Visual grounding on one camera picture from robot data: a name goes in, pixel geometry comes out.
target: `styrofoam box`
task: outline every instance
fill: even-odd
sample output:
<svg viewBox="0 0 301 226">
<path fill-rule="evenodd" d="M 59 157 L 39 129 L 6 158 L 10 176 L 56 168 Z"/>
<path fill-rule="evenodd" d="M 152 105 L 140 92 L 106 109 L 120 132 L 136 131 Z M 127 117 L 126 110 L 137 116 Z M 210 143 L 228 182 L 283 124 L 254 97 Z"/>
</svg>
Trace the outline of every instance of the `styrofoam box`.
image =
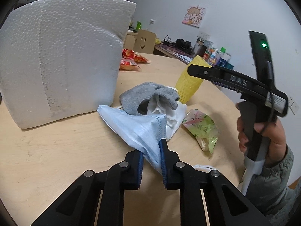
<svg viewBox="0 0 301 226">
<path fill-rule="evenodd" d="M 0 91 L 20 128 L 111 105 L 136 4 L 39 0 L 0 30 Z"/>
</svg>

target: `silver rivet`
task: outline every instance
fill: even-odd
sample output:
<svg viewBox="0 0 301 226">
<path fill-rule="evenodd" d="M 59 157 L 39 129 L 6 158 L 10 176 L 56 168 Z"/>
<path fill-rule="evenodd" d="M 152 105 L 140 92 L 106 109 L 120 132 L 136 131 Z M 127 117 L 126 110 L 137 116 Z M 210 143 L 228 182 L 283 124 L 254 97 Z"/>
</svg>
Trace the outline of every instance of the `silver rivet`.
<svg viewBox="0 0 301 226">
<path fill-rule="evenodd" d="M 182 161 L 178 161 L 178 162 L 176 163 L 176 166 L 179 167 L 179 168 L 182 168 L 182 167 L 185 166 L 185 163 L 182 162 Z"/>
<path fill-rule="evenodd" d="M 87 171 L 85 171 L 84 175 L 85 175 L 85 177 L 91 177 L 93 175 L 93 171 L 87 170 Z"/>
<path fill-rule="evenodd" d="M 122 161 L 122 162 L 119 163 L 119 166 L 120 167 L 127 167 L 128 166 L 128 162 Z"/>
<path fill-rule="evenodd" d="M 218 170 L 212 170 L 210 173 L 214 177 L 218 177 L 219 175 L 221 175 L 221 173 Z"/>
</svg>

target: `white wall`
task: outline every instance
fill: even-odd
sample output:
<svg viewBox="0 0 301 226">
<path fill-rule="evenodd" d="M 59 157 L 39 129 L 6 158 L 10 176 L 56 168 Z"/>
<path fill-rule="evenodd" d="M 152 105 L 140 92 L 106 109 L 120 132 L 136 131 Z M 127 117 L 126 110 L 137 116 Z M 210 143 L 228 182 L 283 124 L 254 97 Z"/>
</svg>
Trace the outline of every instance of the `white wall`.
<svg viewBox="0 0 301 226">
<path fill-rule="evenodd" d="M 301 26 L 284 0 L 130 0 L 137 3 L 134 25 L 141 21 L 142 28 L 149 29 L 163 38 L 169 34 L 195 43 L 198 28 L 182 24 L 190 5 L 207 8 L 200 30 L 211 35 L 213 46 L 225 47 L 232 55 L 234 70 L 256 77 L 248 30 L 267 35 L 272 53 L 276 87 L 291 95 L 301 106 Z M 240 95 L 223 89 L 234 102 Z M 289 182 L 301 176 L 300 130 L 301 110 L 289 112 L 282 123 L 287 143 L 295 155 Z"/>
</svg>

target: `gray sock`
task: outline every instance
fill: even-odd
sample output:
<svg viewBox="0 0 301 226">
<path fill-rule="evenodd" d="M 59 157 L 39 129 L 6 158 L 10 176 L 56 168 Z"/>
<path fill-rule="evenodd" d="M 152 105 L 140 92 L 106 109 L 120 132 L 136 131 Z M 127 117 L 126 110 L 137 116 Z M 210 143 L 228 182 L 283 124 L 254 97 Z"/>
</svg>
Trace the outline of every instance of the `gray sock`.
<svg viewBox="0 0 301 226">
<path fill-rule="evenodd" d="M 159 95 L 160 102 L 166 103 L 172 110 L 178 107 L 180 99 L 176 90 L 154 82 L 145 82 L 119 96 L 123 109 L 130 115 L 147 115 L 149 100 Z"/>
</svg>

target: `hand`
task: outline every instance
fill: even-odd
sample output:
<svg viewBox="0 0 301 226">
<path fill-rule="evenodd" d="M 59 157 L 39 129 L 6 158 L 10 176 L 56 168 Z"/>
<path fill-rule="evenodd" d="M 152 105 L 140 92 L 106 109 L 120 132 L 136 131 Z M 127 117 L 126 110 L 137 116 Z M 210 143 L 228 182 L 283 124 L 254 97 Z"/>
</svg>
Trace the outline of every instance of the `hand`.
<svg viewBox="0 0 301 226">
<path fill-rule="evenodd" d="M 255 123 L 255 131 L 260 133 L 263 130 L 264 125 L 264 123 Z M 239 149 L 241 152 L 245 153 L 247 150 L 246 143 L 249 140 L 246 134 L 243 132 L 243 120 L 241 117 L 239 117 L 237 120 L 237 131 L 239 132 Z M 271 140 L 265 163 L 267 165 L 271 165 L 282 161 L 286 153 L 286 141 L 284 128 L 280 120 L 277 119 L 275 123 L 269 123 L 262 135 L 264 137 L 268 137 Z"/>
</svg>

